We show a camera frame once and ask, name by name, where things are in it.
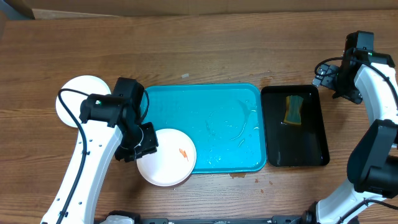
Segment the white plate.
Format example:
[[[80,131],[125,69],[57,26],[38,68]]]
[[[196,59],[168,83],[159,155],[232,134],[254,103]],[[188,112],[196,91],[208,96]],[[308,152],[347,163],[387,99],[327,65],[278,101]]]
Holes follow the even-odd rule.
[[[190,137],[179,130],[160,129],[155,133],[159,143],[157,152],[138,159],[138,170],[154,185],[177,185],[193,172],[197,161],[196,147]]]
[[[72,78],[64,86],[62,89],[68,88],[72,90],[78,90],[82,93],[90,94],[99,94],[99,95],[107,95],[111,93],[109,86],[100,78],[91,76],[91,75],[82,75],[75,78]],[[61,93],[61,97],[63,102],[66,104],[68,109],[73,113],[75,118],[80,123],[79,115],[80,115],[80,105],[83,100],[87,99],[86,95],[82,95],[80,93],[75,93],[71,91],[63,91]],[[63,123],[67,126],[71,126],[76,128],[77,125],[72,120],[70,115],[67,113],[65,108],[62,106],[58,97],[56,98],[55,110],[57,112],[58,117],[61,119]]]

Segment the yellow green sponge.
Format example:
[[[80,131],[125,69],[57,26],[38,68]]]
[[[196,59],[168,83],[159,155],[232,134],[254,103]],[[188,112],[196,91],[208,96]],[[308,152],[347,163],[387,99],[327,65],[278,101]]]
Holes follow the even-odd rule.
[[[284,124],[301,125],[301,109],[303,98],[298,95],[290,95],[285,98]]]

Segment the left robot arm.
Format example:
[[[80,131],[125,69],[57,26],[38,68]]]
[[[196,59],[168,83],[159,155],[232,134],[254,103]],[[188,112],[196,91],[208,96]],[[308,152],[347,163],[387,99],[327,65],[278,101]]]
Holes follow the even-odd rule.
[[[83,75],[57,93],[56,112],[78,137],[61,186],[42,223],[93,223],[111,159],[136,161],[159,145],[140,105],[148,94],[135,79],[118,78],[114,89]]]

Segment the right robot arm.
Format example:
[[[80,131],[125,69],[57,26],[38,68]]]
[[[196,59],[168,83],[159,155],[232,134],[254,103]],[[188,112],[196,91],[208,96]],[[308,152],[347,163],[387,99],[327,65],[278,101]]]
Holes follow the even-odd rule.
[[[334,92],[334,98],[364,103],[369,129],[352,151],[347,179],[327,198],[314,202],[295,223],[358,223],[358,215],[397,196],[397,81],[395,64],[389,54],[374,50],[374,34],[356,31],[346,36],[340,66],[328,58],[314,69],[314,86]]]

